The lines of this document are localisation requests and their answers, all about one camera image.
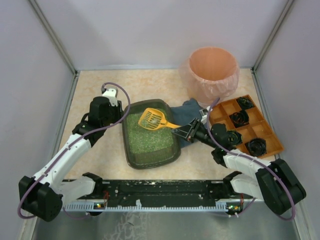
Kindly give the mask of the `green litter clumps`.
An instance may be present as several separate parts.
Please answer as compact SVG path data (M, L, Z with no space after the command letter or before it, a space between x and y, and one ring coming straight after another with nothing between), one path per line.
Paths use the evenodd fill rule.
M150 124L158 126L161 123L161 119L160 118L151 118L149 120Z

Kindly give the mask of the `yellow litter scoop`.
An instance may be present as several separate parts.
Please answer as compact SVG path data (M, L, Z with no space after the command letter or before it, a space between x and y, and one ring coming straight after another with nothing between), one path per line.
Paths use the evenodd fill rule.
M138 125L150 131L156 131L161 128L176 129L180 127L180 125L169 122L162 111L150 107L144 110L138 121Z

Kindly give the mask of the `dark grey litter box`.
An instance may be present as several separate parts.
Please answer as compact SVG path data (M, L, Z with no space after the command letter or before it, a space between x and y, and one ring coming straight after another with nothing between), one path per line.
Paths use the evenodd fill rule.
M138 125L146 108L160 110L167 120L174 120L170 106L162 99L142 100L130 105L128 115L122 121L122 135L127 163L137 170L173 163L181 155L179 140L170 128L152 131Z

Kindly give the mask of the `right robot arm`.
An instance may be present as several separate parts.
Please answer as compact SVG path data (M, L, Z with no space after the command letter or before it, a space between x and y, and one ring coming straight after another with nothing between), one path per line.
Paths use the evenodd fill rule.
M211 128L197 118L172 129L174 135L187 142L199 141L213 148L213 160L234 172L223 179L232 194L245 194L264 201L276 215L296 210L295 205L307 193L292 169L283 159L263 160L250 156L231 145L226 125L215 123Z

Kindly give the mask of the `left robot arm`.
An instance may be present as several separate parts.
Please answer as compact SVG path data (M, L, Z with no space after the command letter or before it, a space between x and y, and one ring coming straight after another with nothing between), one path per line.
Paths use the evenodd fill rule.
M95 97L90 103L89 112L73 129L62 149L32 177L24 176L19 181L18 216L25 220L39 217L50 222L65 205L84 196L100 196L103 180L93 173L84 173L69 183L63 180L105 131L123 120L123 115L122 103L115 96Z

